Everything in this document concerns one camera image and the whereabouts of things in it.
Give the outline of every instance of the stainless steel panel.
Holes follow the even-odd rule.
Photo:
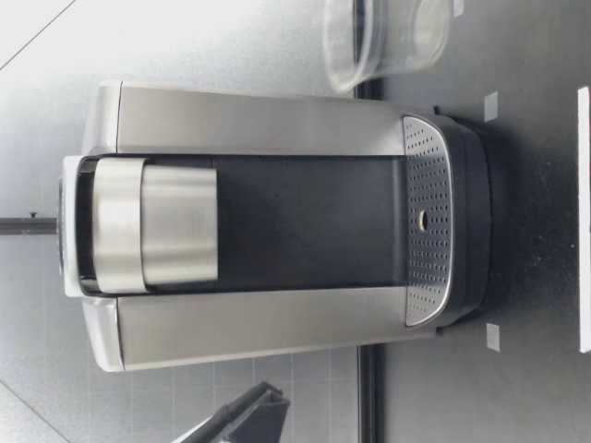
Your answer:
[[[125,368],[186,365],[431,336],[405,288],[119,297]]]
[[[387,102],[261,97],[124,83],[120,153],[404,155]]]
[[[122,371],[117,299],[84,297],[82,309],[97,365],[104,371]]]
[[[84,126],[82,153],[117,151],[121,81],[104,81],[96,91]]]
[[[144,159],[100,159],[92,190],[92,256],[103,293],[144,293],[140,189]]]
[[[404,118],[407,153],[408,299],[406,324],[435,318],[450,296],[453,265],[452,166],[429,123]]]
[[[146,165],[141,179],[141,257],[146,284],[218,276],[217,173]]]
[[[64,292],[68,297],[84,296],[78,275],[78,247],[76,243],[76,191],[78,168],[83,157],[68,156],[62,163],[61,196],[59,205],[59,253],[64,274]]]

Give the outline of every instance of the tile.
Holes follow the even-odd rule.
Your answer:
[[[1,344],[2,354],[11,358],[43,356],[46,353],[42,302],[28,309],[6,309],[0,314],[2,333],[10,340]]]
[[[213,391],[213,407],[216,410],[221,408],[225,404],[236,400],[250,388],[252,388],[252,384],[215,387]]]
[[[143,371],[131,372],[133,393],[146,392],[152,390],[172,391],[173,388],[173,370],[170,367],[162,369],[147,369]]]
[[[68,439],[78,441],[89,434],[89,398],[85,389],[48,394],[42,416]]]
[[[96,364],[92,353],[88,356],[88,360],[91,395],[123,390],[131,392],[132,372],[105,372]]]
[[[85,397],[89,389],[88,356],[58,353],[46,357],[48,395]]]
[[[133,443],[170,443],[175,438],[169,429],[161,429],[148,432],[136,432],[132,435]]]
[[[172,389],[133,391],[133,432],[147,433],[173,426]]]
[[[0,378],[24,401],[40,407],[46,399],[43,357],[0,358]],[[7,391],[7,395],[20,401]]]
[[[329,420],[329,383],[297,381],[294,383],[295,422]]]
[[[43,28],[69,0],[6,0],[0,15],[0,66]]]
[[[47,428],[45,431],[44,441],[43,443],[69,443],[65,440],[62,436],[57,434],[53,429]]]
[[[335,348],[331,353],[331,379],[357,380],[357,348]]]
[[[320,443],[329,441],[329,432],[328,422],[294,422],[294,443]]]
[[[347,427],[357,427],[357,384],[331,383],[331,420]]]
[[[215,362],[215,386],[252,385],[252,359]]]
[[[177,391],[213,386],[213,363],[179,366],[173,371]]]
[[[174,430],[180,435],[214,412],[213,387],[178,391],[175,395]]]
[[[112,441],[132,433],[132,400],[129,390],[90,396],[89,435]]]
[[[271,384],[292,379],[292,356],[290,354],[270,355],[255,359],[255,381]]]
[[[51,355],[86,355],[90,342],[80,305],[47,313],[47,351]]]
[[[85,443],[132,443],[133,441],[132,434],[120,434],[109,436],[108,439],[105,439],[104,436],[89,436]]]
[[[323,381],[329,378],[329,351],[294,354],[294,380]]]
[[[331,443],[357,443],[359,441],[356,426],[331,425],[330,431]]]

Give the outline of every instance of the grout line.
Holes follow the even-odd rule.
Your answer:
[[[579,351],[591,351],[591,167],[589,88],[577,91],[579,175]]]
[[[213,362],[211,364],[211,399],[213,401],[213,410],[215,411],[218,407],[218,399],[216,398],[217,396],[215,395],[215,362]]]
[[[329,349],[329,442],[332,443],[332,349]]]
[[[292,410],[292,423],[291,423],[291,429],[290,429],[290,433],[291,433],[291,439],[292,439],[292,443],[296,443],[296,414],[295,414],[295,410],[294,410],[294,393],[296,392],[295,389],[295,382],[294,382],[294,355],[291,353],[289,355],[289,360],[291,362],[291,379],[292,379],[292,391],[290,393],[291,398],[290,398],[290,402],[291,402],[291,410]]]
[[[136,429],[136,424],[134,423],[134,419],[133,419],[133,394],[134,394],[134,390],[133,390],[133,371],[131,372],[131,377],[129,378],[129,390],[131,392],[131,419],[129,420],[131,422],[131,435],[134,434],[134,431]]]
[[[171,424],[170,424],[170,428],[171,428],[171,432],[173,433],[173,436],[175,435],[176,432],[176,375],[175,375],[175,369],[171,368],[171,384],[173,385],[172,388],[172,420],[171,420]]]
[[[40,30],[38,30],[38,31],[35,33],[35,35],[33,35],[33,36],[30,38],[30,39],[28,39],[28,40],[25,42],[25,44],[23,44],[23,45],[22,45],[22,46],[21,46],[21,47],[20,47],[20,48],[19,48],[19,49],[18,49],[18,50],[17,50],[17,51],[14,53],[14,54],[12,54],[10,57],[8,57],[8,60],[6,60],[6,61],[5,61],[5,62],[4,62],[4,63],[3,63],[1,66],[0,66],[0,71],[2,71],[2,70],[5,68],[5,67],[7,67],[7,66],[10,64],[10,62],[12,62],[12,61],[13,61],[15,58],[17,58],[17,57],[18,57],[18,55],[19,55],[20,53],[22,53],[22,52],[23,52],[25,49],[27,49],[27,47],[29,47],[29,45],[30,45],[31,43],[33,43],[33,41],[34,41],[34,40],[35,40],[37,37],[39,37],[39,36],[42,34],[42,32],[43,32],[44,30],[46,30],[47,28],[49,28],[49,26],[50,26],[52,23],[54,23],[54,22],[55,22],[55,21],[56,21],[58,18],[60,18],[60,16],[61,16],[62,14],[64,14],[66,11],[68,11],[68,9],[69,9],[69,8],[70,8],[72,5],[74,5],[75,3],[76,3],[76,0],[72,0],[70,3],[68,3],[68,4],[67,4],[67,5],[66,5],[66,6],[65,6],[65,7],[64,7],[64,8],[63,8],[61,11],[59,11],[59,12],[57,13],[57,15],[56,15],[55,17],[53,17],[51,20],[49,20],[49,21],[48,21],[48,22],[45,24],[45,26],[43,26],[43,27],[42,27]]]
[[[62,438],[62,440],[64,440],[67,443],[72,443],[72,441],[68,440],[66,438],[66,436],[64,434],[62,434],[59,429],[57,429],[57,427],[52,425],[52,423],[49,420],[47,420],[40,413],[38,413],[35,408],[33,408],[22,397],[20,397],[14,390],[12,390],[12,388],[10,388],[10,386],[8,386],[8,384],[2,378],[0,378],[0,385],[2,385],[14,398],[16,398],[18,401],[20,401],[36,417],[38,417],[42,422],[44,422],[46,425],[48,425],[52,429],[52,431],[54,431],[60,438]]]

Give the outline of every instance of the black strip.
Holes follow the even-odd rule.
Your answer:
[[[54,218],[4,218],[0,219],[0,235],[47,235],[56,234]]]
[[[354,3],[353,38],[356,61],[359,59],[363,39],[364,4],[363,1],[355,1]],[[382,100],[383,82],[381,79],[365,81],[355,87],[353,95],[358,99]],[[359,346],[357,348],[359,443],[377,443],[379,441],[379,430],[377,428],[377,416],[379,414],[377,388],[380,386],[379,356],[379,345]]]

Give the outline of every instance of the black countertop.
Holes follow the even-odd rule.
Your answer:
[[[379,441],[591,441],[578,352],[577,90],[591,84],[589,0],[466,0],[432,68],[360,89],[478,130],[493,200],[482,307],[435,340],[380,350]],[[499,117],[484,123],[484,97]],[[501,328],[501,352],[486,347]]]

